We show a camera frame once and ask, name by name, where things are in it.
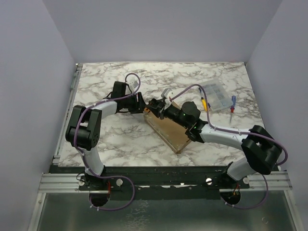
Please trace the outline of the brown cardboard express box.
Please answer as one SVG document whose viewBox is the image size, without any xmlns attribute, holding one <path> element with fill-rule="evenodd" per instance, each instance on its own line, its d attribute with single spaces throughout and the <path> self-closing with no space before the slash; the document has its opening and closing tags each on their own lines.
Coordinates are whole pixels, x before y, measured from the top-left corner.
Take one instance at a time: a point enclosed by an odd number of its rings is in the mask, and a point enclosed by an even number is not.
<svg viewBox="0 0 308 231">
<path fill-rule="evenodd" d="M 148 108 L 144 109 L 145 122 L 168 145 L 175 154 L 180 154 L 191 143 L 185 134 L 186 129 L 174 121 L 157 118 Z"/>
</svg>

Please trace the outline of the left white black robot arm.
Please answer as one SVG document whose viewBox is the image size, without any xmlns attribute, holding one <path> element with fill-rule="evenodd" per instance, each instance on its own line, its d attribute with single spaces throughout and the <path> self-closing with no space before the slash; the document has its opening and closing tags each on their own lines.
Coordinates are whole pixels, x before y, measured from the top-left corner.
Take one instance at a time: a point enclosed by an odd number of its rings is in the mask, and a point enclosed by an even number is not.
<svg viewBox="0 0 308 231">
<path fill-rule="evenodd" d="M 81 151 L 85 173 L 91 175 L 90 185 L 96 190 L 101 190 L 106 185 L 106 177 L 102 175 L 104 164 L 96 147 L 100 138 L 101 121 L 117 113 L 143 113 L 146 103 L 142 93 L 137 92 L 138 85 L 137 82 L 128 84 L 116 81 L 113 90 L 97 105 L 73 107 L 65 139 Z"/>
</svg>

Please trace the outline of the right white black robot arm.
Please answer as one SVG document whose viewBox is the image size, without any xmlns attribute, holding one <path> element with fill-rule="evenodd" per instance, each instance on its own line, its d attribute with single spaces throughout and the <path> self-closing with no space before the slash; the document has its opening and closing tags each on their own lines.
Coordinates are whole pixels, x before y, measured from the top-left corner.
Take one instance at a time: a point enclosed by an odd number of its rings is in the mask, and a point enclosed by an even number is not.
<svg viewBox="0 0 308 231">
<path fill-rule="evenodd" d="M 200 119 L 200 110 L 194 102 L 185 102 L 181 108 L 166 104 L 164 99 L 152 99 L 147 104 L 157 118 L 168 118 L 186 128 L 187 137 L 200 143 L 217 143 L 243 151 L 244 157 L 228 164 L 221 183 L 232 188 L 239 180 L 260 173 L 268 175 L 276 165 L 282 148 L 261 126 L 252 129 L 218 128 Z"/>
</svg>

